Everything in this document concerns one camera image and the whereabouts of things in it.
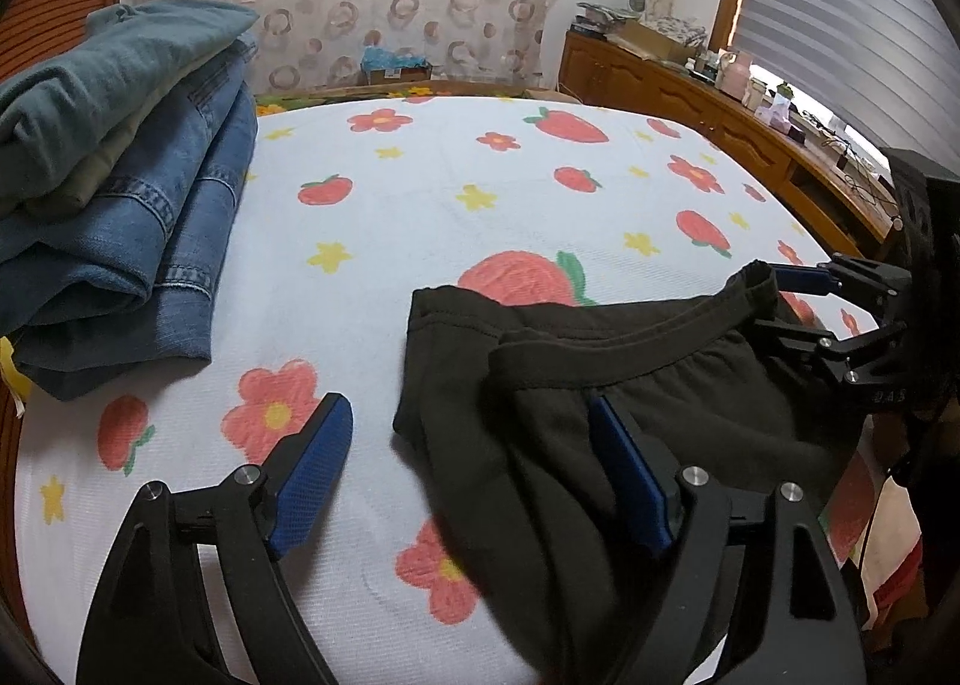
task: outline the metal screw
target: metal screw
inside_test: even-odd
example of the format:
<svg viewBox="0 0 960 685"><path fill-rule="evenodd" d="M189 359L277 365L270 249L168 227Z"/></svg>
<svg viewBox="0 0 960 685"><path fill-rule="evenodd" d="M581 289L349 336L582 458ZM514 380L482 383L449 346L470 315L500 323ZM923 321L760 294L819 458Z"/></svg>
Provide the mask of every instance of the metal screw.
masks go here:
<svg viewBox="0 0 960 685"><path fill-rule="evenodd" d="M683 480L694 487L703 487L710 480L710 474L700 466L688 466L683 469Z"/></svg>
<svg viewBox="0 0 960 685"><path fill-rule="evenodd" d="M784 482L784 484L781 484L781 496L784 496L791 503L803 501L803 487L800 487L796 482Z"/></svg>
<svg viewBox="0 0 960 685"><path fill-rule="evenodd" d="M233 472L233 481L237 484L253 484L260 479L260 469L257 466L240 466Z"/></svg>
<svg viewBox="0 0 960 685"><path fill-rule="evenodd" d="M143 495L147 496L147 501L156 501L163 495L163 482L147 482L143 486Z"/></svg>

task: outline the folded clothes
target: folded clothes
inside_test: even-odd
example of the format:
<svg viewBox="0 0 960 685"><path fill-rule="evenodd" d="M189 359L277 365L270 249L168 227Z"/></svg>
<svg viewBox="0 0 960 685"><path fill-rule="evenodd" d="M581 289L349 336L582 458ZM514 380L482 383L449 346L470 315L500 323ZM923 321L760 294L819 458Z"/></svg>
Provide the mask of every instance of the folded clothes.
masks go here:
<svg viewBox="0 0 960 685"><path fill-rule="evenodd" d="M176 84L180 83L190 73L203 67L220 50L223 49L219 49L217 53L207 53L192 61L176 74L165 77L160 85L157 85L157 88L147 96L142 106L138 107L136 111L133 111L130 116L126 117L112 130L109 130L104 135L104 139L100 141L99 146L91 154L80 159L56 189L38 198L27 199L23 204L24 210L35 219L45 222L54 222L76 216L80 210L88 205L100 185L113 172L113 167L117 164L120 154L123 154L127 150L127 146L130 146L133 138L136 137L137 130L140 129L140 125L157 107L157 103L166 97Z"/></svg>
<svg viewBox="0 0 960 685"><path fill-rule="evenodd" d="M745 490L790 479L818 513L826 504L863 419L756 351L743 327L758 317L797 322L759 262L716 296L669 303L414 293L394 429L424 464L450 551L550 681L606 681L658 586L590 448L593 391L615 394L682 465Z"/></svg>
<svg viewBox="0 0 960 685"><path fill-rule="evenodd" d="M136 311L25 327L14 337L23 375L72 400L145 360L210 359L217 280L254 140L256 104L243 86L200 165L150 300Z"/></svg>
<svg viewBox="0 0 960 685"><path fill-rule="evenodd" d="M255 49L253 36L244 34L176 84L143 122L113 173L78 216L47 225L18 211L0 221L0 291L5 293L0 301L0 334L13 334L18 366L78 369L122 362L113 356L99 361L66 356L59 365L37 362L45 356L40 343L46 339L34 339L22 327L136 312L151 297L157 280L195 283L212 291L208 279L216 279L222 250L218 252L205 234L186 237L182 244L189 250L195 243L198 255L209 255L203 264L175 262L162 272L161 264L165 253L174 252L173 248L168 252L168 247L176 226L187 222L181 216L184 205L227 114L235 107L245 120L239 138L246 140L245 135L256 130L256 113L251 111L254 115L248 118L243 113L246 104L238 100ZM218 149L226 146L240 156L239 165L232 166L245 169L253 150L247 151L237 142L239 138L230 135L230 142ZM222 180L234 183L232 178ZM191 205L191 210L221 211L222 207L202 202ZM232 219L229 210L211 221L229 232ZM182 316L178 319L187 321ZM169 330L170 325L157 325L159 335Z"/></svg>
<svg viewBox="0 0 960 685"><path fill-rule="evenodd" d="M82 44L0 84L0 207L53 191L157 87L221 52L256 18L204 0L90 13Z"/></svg>

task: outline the wooden bed frame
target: wooden bed frame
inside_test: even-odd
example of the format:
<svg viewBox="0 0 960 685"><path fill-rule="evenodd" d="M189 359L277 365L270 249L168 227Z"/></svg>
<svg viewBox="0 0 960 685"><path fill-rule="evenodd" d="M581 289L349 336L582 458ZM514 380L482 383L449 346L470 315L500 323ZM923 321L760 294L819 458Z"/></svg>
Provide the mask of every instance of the wooden bed frame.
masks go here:
<svg viewBox="0 0 960 685"><path fill-rule="evenodd" d="M73 48L83 40L83 22L88 13L116 2L119 0L0 0L0 82ZM0 596L16 624L32 640L20 589L13 529L19 443L20 420L13 397L0 381Z"/></svg>

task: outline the blue gripper pad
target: blue gripper pad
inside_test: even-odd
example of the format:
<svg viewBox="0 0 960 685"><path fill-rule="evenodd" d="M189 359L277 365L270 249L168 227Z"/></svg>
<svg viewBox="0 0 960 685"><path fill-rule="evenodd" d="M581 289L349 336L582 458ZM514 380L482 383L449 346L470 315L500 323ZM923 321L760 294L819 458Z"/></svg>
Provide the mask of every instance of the blue gripper pad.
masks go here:
<svg viewBox="0 0 960 685"><path fill-rule="evenodd" d="M618 414L606 397L594 397L587 416L590 445L610 479L630 537L654 557L661 556L673 546L683 522L674 480L680 464L660 440L642 437L641 443L651 448L648 457L658 461L648 464L620 419L630 415Z"/></svg>
<svg viewBox="0 0 960 685"><path fill-rule="evenodd" d="M307 540L313 522L328 500L333 482L347 461L353 437L353 411L349 400L336 397L323 423L277 491L277 524L267 541L277 558L284 557ZM323 402L313 417L322 415ZM304 430L314 426L313 417L307 421Z"/></svg>

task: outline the bedsheet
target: bedsheet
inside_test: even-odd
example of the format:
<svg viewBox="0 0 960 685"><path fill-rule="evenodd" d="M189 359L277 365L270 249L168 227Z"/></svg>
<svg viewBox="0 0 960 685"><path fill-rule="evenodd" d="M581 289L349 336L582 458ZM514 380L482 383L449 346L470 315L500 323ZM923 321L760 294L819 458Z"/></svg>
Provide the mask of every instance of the bedsheet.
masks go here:
<svg viewBox="0 0 960 685"><path fill-rule="evenodd" d="M827 255L733 159L672 122L433 97L261 118L213 361L158 361L68 405L32 394L16 535L43 655L74 681L86 610L140 485L219 482L338 391L355 413L347 466L310 541L283 562L331 669L343 685L534 685L446 556L392 439L411 292L463 279L491 297L683 298L755 258ZM794 303L840 337L872 327L837 298ZM844 557L880 488L868 443L824 513ZM202 558L224 654L253 681L216 558Z"/></svg>

